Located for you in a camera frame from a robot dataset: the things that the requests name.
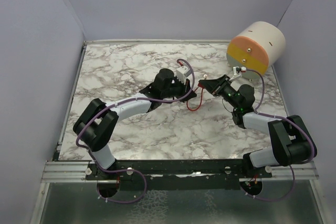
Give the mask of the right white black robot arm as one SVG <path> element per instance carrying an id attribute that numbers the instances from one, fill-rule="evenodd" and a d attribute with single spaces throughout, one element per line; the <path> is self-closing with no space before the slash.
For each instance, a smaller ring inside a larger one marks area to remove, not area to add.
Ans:
<path id="1" fill-rule="evenodd" d="M 227 75 L 200 80 L 198 84 L 233 107 L 232 118 L 238 127 L 269 135 L 271 147 L 248 153 L 248 160 L 241 164 L 241 171 L 246 177 L 254 177 L 264 166 L 304 164 L 316 157 L 317 148 L 302 118 L 297 115 L 285 118 L 255 111 L 252 86 L 243 84 L 235 90 Z"/>

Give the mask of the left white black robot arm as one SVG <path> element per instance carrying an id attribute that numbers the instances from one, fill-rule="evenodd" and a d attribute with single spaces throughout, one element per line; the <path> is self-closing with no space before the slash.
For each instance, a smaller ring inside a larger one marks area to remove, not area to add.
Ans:
<path id="1" fill-rule="evenodd" d="M 99 164 L 98 173 L 102 178 L 110 179 L 116 172 L 116 159 L 108 146 L 116 124 L 134 115 L 152 112 L 163 103 L 195 98 L 189 76 L 194 74 L 187 66 L 178 67 L 176 72 L 163 68 L 152 83 L 129 98 L 111 103 L 96 98 L 89 103 L 72 130 Z"/>

